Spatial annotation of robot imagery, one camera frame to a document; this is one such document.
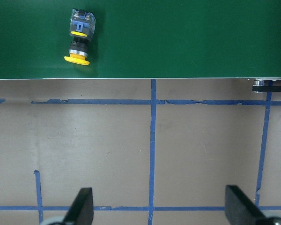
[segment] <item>metal ring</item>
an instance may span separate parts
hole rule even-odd
[[[77,55],[82,55],[84,57],[88,56],[88,54],[86,52],[82,52],[82,51],[78,51],[78,50],[73,50],[73,49],[69,50],[69,54],[77,54]]]

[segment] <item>electrical component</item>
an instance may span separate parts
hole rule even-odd
[[[68,62],[88,65],[85,59],[89,53],[88,43],[91,42],[95,31],[96,19],[91,12],[82,9],[72,10],[70,23],[70,36],[74,37],[70,44],[69,54],[65,56]]]

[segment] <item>green surface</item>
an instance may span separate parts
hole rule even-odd
[[[66,62],[72,8],[97,22]],[[281,77],[281,0],[0,0],[0,79]]]

